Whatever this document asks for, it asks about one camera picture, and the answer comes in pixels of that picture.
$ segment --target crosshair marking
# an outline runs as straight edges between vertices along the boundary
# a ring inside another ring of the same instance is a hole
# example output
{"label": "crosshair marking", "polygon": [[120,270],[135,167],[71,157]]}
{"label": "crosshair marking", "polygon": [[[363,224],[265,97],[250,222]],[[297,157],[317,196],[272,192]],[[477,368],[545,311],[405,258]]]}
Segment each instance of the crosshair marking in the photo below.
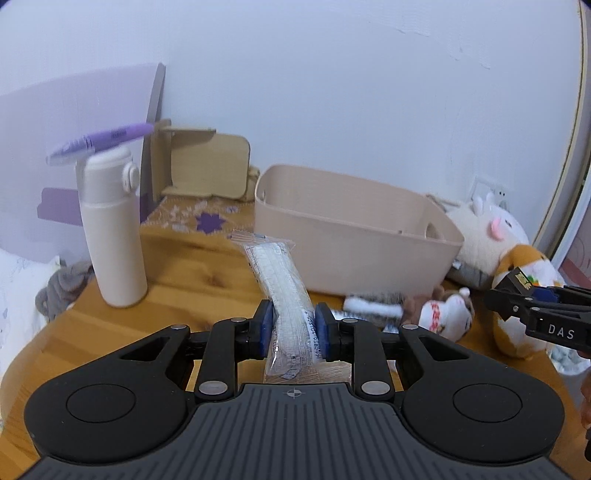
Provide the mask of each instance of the crosshair marking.
{"label": "crosshair marking", "polygon": [[304,392],[302,392],[302,390],[298,390],[297,388],[292,388],[291,390],[288,390],[287,392],[285,392],[285,394],[286,394],[288,397],[291,397],[291,398],[297,398],[297,397],[299,397],[300,395],[303,395],[303,394],[304,394]]}

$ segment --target yellow label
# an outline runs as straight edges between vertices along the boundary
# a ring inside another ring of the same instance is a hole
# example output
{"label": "yellow label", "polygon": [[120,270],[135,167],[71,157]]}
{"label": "yellow label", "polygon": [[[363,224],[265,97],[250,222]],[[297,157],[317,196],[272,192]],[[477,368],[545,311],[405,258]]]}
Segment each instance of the yellow label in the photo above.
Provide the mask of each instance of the yellow label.
{"label": "yellow label", "polygon": [[518,273],[518,274],[515,276],[515,278],[516,278],[517,280],[519,280],[519,283],[521,283],[521,284],[524,286],[524,288],[525,288],[526,290],[529,290],[529,289],[532,287],[532,285],[531,285],[530,281],[529,281],[529,280],[527,279],[527,277],[526,277],[526,276],[523,274],[523,272],[521,272],[521,273]]}

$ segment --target brown plush toy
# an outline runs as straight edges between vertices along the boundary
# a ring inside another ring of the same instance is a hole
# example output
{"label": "brown plush toy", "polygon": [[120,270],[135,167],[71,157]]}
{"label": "brown plush toy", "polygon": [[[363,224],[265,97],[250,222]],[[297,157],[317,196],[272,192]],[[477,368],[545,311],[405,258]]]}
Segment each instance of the brown plush toy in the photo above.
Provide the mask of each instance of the brown plush toy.
{"label": "brown plush toy", "polygon": [[468,288],[445,290],[439,285],[430,298],[416,295],[404,300],[401,324],[419,325],[457,342],[472,327],[474,313]]}

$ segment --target basket handle hole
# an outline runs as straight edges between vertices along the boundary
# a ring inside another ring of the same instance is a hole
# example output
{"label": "basket handle hole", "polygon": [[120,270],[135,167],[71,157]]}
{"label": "basket handle hole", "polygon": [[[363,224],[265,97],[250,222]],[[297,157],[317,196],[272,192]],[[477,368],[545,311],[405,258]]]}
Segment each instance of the basket handle hole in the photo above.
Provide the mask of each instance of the basket handle hole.
{"label": "basket handle hole", "polygon": [[425,237],[426,238],[434,238],[435,240],[441,240],[443,237],[435,228],[435,225],[429,223],[427,228],[425,229]]}

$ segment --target purple pen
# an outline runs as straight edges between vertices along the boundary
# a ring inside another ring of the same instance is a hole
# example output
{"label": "purple pen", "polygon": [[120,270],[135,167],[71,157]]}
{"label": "purple pen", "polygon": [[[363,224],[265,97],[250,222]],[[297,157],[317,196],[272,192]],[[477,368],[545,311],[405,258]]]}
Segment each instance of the purple pen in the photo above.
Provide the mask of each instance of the purple pen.
{"label": "purple pen", "polygon": [[133,124],[85,135],[55,150],[48,155],[46,162],[50,166],[61,166],[84,160],[103,150],[117,147],[124,142],[145,137],[154,132],[152,124]]}

